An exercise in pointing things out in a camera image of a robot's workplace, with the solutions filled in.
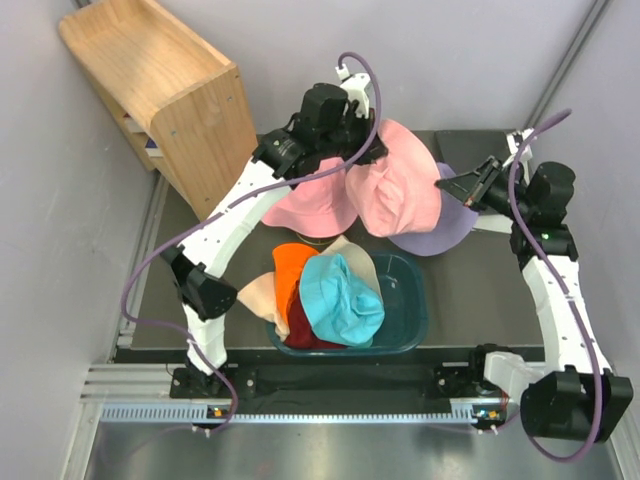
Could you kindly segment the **lavender bucket hat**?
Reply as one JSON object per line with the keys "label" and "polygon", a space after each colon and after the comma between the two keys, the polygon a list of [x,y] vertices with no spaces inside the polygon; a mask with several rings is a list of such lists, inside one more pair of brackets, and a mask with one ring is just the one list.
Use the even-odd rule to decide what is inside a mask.
{"label": "lavender bucket hat", "polygon": [[374,212],[362,216],[367,229],[418,256],[455,247],[472,230],[478,214],[434,186],[453,175],[448,165],[430,157],[400,160],[385,177]]}

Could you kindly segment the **light pink bucket hat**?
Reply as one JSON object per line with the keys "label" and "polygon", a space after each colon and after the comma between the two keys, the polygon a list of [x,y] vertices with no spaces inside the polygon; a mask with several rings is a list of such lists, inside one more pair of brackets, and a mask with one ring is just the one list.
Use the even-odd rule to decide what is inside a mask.
{"label": "light pink bucket hat", "polygon": [[353,166],[345,178],[347,196],[366,230],[376,237],[434,230],[442,207],[434,157],[394,120],[381,122],[379,138],[388,153],[372,164]]}

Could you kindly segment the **turquoise bucket hat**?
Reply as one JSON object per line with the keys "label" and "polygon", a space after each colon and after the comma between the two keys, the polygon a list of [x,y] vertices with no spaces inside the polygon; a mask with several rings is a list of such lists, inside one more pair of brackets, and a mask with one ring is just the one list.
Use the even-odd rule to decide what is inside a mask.
{"label": "turquoise bucket hat", "polygon": [[306,262],[299,296],[314,334],[346,347],[370,347],[385,319],[382,296],[355,276],[340,254]]}

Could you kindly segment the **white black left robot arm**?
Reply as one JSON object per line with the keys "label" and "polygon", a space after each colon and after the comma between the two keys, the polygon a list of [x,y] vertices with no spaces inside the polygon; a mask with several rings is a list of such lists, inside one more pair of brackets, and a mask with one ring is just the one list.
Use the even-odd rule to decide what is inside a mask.
{"label": "white black left robot arm", "polygon": [[[306,328],[317,346],[370,347],[385,309],[372,259],[344,236],[354,222],[422,257],[456,247],[475,226],[477,213],[437,187],[453,170],[408,128],[376,118],[373,88],[364,74],[314,85],[287,126],[261,139],[209,218],[162,247],[187,318],[191,381],[203,395],[226,387],[225,316],[235,303],[271,322],[282,340]],[[331,245],[320,252],[283,244],[270,272],[241,288],[219,284],[258,224]]]}

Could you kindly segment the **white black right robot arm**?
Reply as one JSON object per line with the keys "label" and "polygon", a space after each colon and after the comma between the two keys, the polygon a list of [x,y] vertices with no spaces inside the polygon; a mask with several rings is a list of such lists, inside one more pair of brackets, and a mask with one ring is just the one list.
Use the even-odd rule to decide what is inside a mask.
{"label": "white black right robot arm", "polygon": [[514,224],[511,248],[539,320],[545,367],[536,370],[508,348],[490,347],[467,370],[469,388],[487,396],[502,389],[520,407],[527,435],[596,442],[609,439],[634,396],[616,375],[593,333],[579,283],[578,253],[564,222],[576,176],[558,162],[540,164],[528,185],[516,186],[528,231]]}

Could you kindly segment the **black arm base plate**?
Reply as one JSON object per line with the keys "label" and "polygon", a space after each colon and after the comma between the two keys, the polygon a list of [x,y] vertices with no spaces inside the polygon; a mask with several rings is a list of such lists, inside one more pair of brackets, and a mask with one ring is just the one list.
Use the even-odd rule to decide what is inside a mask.
{"label": "black arm base plate", "polygon": [[276,394],[404,393],[421,398],[489,396],[464,363],[232,364],[222,369],[240,399]]}

